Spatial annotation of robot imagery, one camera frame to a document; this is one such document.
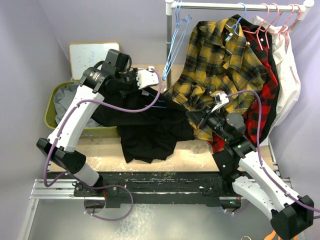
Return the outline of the light blue wire hanger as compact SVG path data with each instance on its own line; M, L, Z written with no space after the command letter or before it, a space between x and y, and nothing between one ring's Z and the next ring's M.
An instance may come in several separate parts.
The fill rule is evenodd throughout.
M155 104L151 106L152 108L167 108L166 102L164 100L157 100Z

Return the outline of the black t-shirt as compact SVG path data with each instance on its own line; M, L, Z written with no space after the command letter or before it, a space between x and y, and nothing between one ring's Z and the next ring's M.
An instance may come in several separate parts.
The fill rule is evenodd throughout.
M116 127L127 163L141 160L166 160L174 153L177 142L194 140L186 109L161 94L158 98L167 108L151 107L139 113L128 113L99 105L92 119L104 127Z

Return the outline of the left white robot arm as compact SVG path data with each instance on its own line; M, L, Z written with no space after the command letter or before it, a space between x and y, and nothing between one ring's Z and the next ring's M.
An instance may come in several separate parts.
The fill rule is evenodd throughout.
M36 146L46 156L43 183L48 182L49 162L56 163L78 181L85 184L91 196L103 191L99 174L86 163L86 156L77 152L80 136L97 107L103 103L104 91L129 91L137 85L136 72L131 70L132 59L118 50L110 49L105 60L87 68L79 81L76 94L54 131L47 138L39 138Z

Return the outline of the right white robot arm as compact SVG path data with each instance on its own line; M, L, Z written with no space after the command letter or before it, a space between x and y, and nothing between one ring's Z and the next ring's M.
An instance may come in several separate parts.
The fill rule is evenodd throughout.
M223 117L217 110L204 108L186 112L202 129L209 127L225 142L223 150L212 155L224 178L222 190L228 196L241 195L270 220L275 233L291 240L314 223L314 201L301 197L258 156L258 150L246 138L246 125L238 113Z

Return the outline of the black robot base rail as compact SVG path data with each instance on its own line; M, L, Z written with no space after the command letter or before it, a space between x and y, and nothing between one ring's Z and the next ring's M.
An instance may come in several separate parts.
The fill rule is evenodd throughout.
M48 172L46 180L54 188L69 180L73 196L106 201L107 208L122 204L205 205L237 211L245 197L235 193L217 171L103 171L94 189L68 173Z

